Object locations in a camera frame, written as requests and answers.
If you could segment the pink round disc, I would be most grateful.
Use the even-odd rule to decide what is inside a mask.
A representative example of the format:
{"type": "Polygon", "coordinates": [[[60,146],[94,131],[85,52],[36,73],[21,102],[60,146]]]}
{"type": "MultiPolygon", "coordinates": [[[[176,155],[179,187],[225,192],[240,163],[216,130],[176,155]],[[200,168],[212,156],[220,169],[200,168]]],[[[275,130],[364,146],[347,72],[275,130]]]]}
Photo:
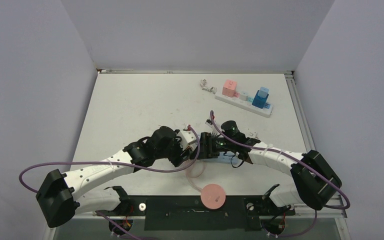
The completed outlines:
{"type": "Polygon", "coordinates": [[[224,205],[226,197],[225,190],[218,184],[208,184],[200,192],[202,204],[210,210],[220,209],[224,205]]]}

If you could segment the small white plug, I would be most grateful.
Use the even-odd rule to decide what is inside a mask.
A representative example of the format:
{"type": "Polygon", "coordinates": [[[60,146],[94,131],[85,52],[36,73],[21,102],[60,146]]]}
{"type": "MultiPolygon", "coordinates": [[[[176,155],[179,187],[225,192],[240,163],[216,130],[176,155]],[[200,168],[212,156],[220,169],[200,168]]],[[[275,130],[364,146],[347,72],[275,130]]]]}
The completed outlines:
{"type": "Polygon", "coordinates": [[[241,92],[239,92],[239,99],[240,99],[241,101],[245,101],[245,102],[247,102],[247,101],[248,101],[248,97],[249,97],[248,92],[246,92],[246,91],[241,91],[241,92]]]}

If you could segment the pink cube adapter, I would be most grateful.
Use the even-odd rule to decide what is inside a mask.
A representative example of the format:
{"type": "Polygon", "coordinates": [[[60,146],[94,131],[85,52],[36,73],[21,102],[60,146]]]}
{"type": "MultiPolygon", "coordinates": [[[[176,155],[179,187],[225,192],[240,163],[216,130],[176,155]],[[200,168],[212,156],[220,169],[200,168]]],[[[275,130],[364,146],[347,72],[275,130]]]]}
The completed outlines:
{"type": "Polygon", "coordinates": [[[236,93],[237,82],[234,80],[227,79],[222,87],[222,95],[233,98],[236,93]]]}

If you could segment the white power strip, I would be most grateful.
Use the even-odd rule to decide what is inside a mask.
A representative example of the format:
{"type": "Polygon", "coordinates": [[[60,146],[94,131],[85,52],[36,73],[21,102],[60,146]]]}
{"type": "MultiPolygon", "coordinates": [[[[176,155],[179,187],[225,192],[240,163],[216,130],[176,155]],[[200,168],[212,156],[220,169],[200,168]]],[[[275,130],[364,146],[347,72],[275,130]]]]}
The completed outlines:
{"type": "Polygon", "coordinates": [[[249,111],[251,113],[257,114],[262,117],[269,118],[273,114],[274,107],[269,102],[266,104],[264,108],[258,108],[252,105],[251,101],[244,101],[239,99],[238,97],[225,96],[225,95],[222,95],[220,92],[215,93],[214,98],[216,100],[222,101],[224,103],[249,111]]]}

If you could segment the dark blue cube adapter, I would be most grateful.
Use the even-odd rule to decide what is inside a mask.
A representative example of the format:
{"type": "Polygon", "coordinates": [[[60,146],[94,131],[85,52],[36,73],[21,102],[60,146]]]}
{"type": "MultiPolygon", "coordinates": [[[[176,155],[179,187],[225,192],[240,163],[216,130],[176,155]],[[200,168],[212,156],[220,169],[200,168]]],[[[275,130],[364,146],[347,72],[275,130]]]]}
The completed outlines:
{"type": "Polygon", "coordinates": [[[266,107],[268,97],[269,97],[269,94],[266,98],[259,97],[258,91],[257,91],[257,93],[255,94],[255,97],[253,98],[251,105],[254,107],[257,107],[259,109],[264,109],[266,107]]]}

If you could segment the light blue plug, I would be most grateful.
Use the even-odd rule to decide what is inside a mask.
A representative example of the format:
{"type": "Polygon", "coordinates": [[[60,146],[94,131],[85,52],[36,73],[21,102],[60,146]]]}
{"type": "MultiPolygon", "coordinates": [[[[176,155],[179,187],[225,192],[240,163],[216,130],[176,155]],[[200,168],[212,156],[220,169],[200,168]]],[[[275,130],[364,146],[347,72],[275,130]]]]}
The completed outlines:
{"type": "Polygon", "coordinates": [[[269,89],[266,87],[260,87],[257,95],[260,98],[266,98],[269,95],[269,89]]]}

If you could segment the blue power strip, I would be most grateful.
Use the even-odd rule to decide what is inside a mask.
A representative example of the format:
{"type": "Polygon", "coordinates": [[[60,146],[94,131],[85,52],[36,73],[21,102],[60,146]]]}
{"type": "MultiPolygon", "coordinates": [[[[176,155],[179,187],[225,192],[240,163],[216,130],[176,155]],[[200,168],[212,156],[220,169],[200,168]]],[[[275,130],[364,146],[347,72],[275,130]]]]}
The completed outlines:
{"type": "Polygon", "coordinates": [[[217,158],[212,158],[208,160],[208,162],[238,166],[242,161],[238,159],[236,156],[219,155],[217,158]]]}

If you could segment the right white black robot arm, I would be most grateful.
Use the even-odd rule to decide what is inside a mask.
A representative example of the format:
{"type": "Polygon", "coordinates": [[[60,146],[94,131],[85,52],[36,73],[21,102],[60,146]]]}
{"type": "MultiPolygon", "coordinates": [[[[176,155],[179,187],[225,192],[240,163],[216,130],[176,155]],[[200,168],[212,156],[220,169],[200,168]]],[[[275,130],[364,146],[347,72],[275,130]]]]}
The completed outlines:
{"type": "Polygon", "coordinates": [[[292,178],[291,184],[276,183],[262,195],[262,207],[267,213],[275,214],[296,204],[305,204],[316,211],[341,209],[340,205],[328,202],[342,182],[318,151],[292,152],[273,147],[240,132],[233,120],[222,125],[210,119],[205,123],[211,132],[201,134],[200,158],[212,159],[231,152],[241,164],[265,166],[292,178]]]}

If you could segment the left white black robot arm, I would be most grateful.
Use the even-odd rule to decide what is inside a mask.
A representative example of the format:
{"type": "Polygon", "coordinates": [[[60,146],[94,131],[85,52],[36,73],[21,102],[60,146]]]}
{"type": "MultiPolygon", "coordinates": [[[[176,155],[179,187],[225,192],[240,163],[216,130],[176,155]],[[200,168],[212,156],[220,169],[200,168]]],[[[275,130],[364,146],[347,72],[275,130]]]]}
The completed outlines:
{"type": "Polygon", "coordinates": [[[159,159],[169,160],[182,171],[180,165],[199,152],[199,136],[192,127],[173,130],[162,126],[104,160],[87,162],[80,169],[64,173],[52,170],[44,178],[36,200],[50,228],[86,212],[104,210],[123,215],[129,208],[126,191],[121,186],[99,186],[138,170],[148,171],[159,159]]]}

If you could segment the white flat plug adapter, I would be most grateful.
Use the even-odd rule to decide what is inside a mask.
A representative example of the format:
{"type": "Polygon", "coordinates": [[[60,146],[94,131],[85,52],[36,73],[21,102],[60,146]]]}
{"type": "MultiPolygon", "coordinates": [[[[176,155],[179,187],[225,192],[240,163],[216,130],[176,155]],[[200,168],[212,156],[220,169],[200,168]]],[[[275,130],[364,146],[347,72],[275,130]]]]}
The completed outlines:
{"type": "Polygon", "coordinates": [[[250,138],[258,139],[258,133],[254,130],[248,130],[246,134],[250,138]]]}

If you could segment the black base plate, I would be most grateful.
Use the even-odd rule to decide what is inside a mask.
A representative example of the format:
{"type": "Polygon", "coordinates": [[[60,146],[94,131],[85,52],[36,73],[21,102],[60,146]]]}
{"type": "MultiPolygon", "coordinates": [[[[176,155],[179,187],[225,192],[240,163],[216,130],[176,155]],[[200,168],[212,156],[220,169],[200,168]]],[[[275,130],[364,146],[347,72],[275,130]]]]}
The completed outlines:
{"type": "Polygon", "coordinates": [[[295,210],[276,207],[259,195],[228,195],[221,208],[211,210],[198,195],[130,195],[103,214],[120,220],[144,220],[146,231],[257,231],[261,223],[277,223],[295,210]]]}

